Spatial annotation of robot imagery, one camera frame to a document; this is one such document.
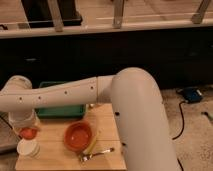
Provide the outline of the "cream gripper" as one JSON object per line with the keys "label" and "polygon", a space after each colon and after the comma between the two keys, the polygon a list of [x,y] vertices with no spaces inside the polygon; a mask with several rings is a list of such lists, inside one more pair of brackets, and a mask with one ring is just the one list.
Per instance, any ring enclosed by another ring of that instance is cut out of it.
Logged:
{"label": "cream gripper", "polygon": [[19,134],[23,128],[32,128],[40,131],[40,120],[34,110],[24,112],[9,112],[9,123],[12,126],[13,131]]}

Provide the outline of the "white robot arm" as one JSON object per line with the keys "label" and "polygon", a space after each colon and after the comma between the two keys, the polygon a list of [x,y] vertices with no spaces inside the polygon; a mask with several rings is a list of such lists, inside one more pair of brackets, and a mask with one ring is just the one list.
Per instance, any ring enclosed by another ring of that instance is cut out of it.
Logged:
{"label": "white robot arm", "polygon": [[181,171],[159,87],[144,69],[38,89],[16,75],[0,89],[0,111],[19,128],[34,124],[36,108],[96,102],[112,105],[127,171]]}

